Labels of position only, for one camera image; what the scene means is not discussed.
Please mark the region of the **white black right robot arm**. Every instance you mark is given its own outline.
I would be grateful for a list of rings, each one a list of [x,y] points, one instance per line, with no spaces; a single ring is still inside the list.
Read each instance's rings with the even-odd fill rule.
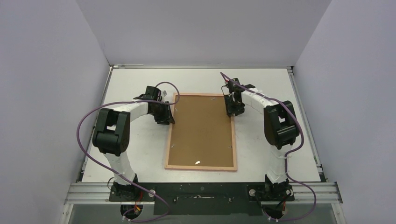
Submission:
[[[293,104],[284,101],[279,104],[261,96],[251,84],[238,86],[227,81],[225,87],[229,93],[224,95],[226,113],[229,117],[242,114],[246,105],[263,115],[264,135],[271,145],[269,167],[265,176],[263,190],[256,190],[255,196],[266,201],[285,202],[293,195],[292,187],[287,177],[285,154],[291,149],[300,131],[292,118]]]

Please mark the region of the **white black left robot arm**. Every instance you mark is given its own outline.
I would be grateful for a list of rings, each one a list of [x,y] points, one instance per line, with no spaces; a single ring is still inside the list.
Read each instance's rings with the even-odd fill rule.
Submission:
[[[132,103],[110,109],[100,109],[93,133],[92,144],[106,157],[114,173],[113,191],[128,201],[139,198],[138,176],[133,171],[127,148],[130,141],[130,123],[152,115],[159,125],[174,124],[170,102],[157,86],[147,86],[145,92]]]

